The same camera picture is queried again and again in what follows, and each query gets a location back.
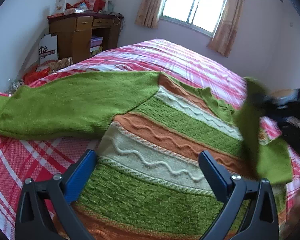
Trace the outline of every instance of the white wall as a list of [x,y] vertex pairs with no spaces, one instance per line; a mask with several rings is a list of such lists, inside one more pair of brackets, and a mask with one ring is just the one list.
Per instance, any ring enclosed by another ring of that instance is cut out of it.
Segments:
[[[76,3],[80,0],[67,0]],[[38,52],[24,62],[41,33],[48,27],[47,16],[56,0],[5,0],[0,7],[0,91],[14,79],[22,65],[38,60]]]
[[280,38],[264,77],[272,91],[300,88],[300,16],[290,0],[284,4]]
[[264,81],[279,37],[284,4],[280,0],[245,0],[237,38],[228,58],[207,48],[209,37],[184,26],[160,20],[158,29],[134,24],[141,0],[114,0],[115,11],[125,16],[119,45],[162,38],[209,57],[241,76]]

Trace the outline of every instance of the red plastic bag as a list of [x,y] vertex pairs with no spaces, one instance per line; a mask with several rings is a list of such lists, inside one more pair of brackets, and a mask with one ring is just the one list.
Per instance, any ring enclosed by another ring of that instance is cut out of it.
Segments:
[[88,6],[89,10],[95,11],[95,12],[98,12],[102,9],[103,6],[100,9],[100,6],[102,5],[101,1],[102,0],[84,0],[86,5]]
[[73,8],[73,6],[70,3],[67,3],[66,9],[72,9],[72,8]]
[[77,8],[77,6],[80,5],[80,4],[82,4],[82,3],[84,3],[84,0],[81,0],[81,1],[78,2],[78,3],[75,3],[75,4],[73,5],[73,8]]
[[32,70],[31,72],[25,74],[23,76],[23,80],[25,82],[25,85],[30,85],[31,83],[33,83],[34,81],[37,81],[40,78],[44,78],[46,76],[49,75],[49,71],[51,70],[51,68],[46,68],[40,72],[36,72],[34,70]]

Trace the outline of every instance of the screw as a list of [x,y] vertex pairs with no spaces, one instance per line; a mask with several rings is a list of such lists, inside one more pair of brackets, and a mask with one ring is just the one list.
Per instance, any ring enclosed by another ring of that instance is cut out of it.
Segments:
[[25,183],[26,183],[27,185],[29,185],[31,182],[32,182],[32,179],[31,179],[31,178],[25,179]]
[[232,175],[233,180],[240,180],[241,176],[240,175]]
[[57,174],[53,175],[53,179],[54,180],[61,180],[62,179],[62,175],[60,173],[57,173]]

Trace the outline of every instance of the curtain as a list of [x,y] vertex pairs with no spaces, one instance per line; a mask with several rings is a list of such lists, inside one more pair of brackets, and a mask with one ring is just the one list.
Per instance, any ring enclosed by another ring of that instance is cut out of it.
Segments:
[[237,35],[244,0],[227,0],[218,28],[208,44],[209,49],[228,57]]
[[142,0],[135,24],[156,29],[164,0]]

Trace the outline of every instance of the pink plaid bedsheet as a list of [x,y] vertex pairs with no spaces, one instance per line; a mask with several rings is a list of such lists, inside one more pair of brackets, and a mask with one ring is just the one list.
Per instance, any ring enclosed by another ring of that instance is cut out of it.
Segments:
[[[91,59],[72,65],[30,85],[47,82],[87,71],[164,71],[194,87],[210,87],[212,94],[239,109],[246,97],[245,81],[222,65],[169,41],[155,39],[105,51]],[[0,96],[11,96],[0,93]],[[268,118],[261,120],[270,138],[280,131]],[[18,198],[23,181],[42,181],[63,173],[97,140],[56,138],[51,141],[23,141],[0,136],[0,228],[14,240]],[[293,181],[287,185],[287,213],[293,196],[300,188],[300,158],[289,148]]]

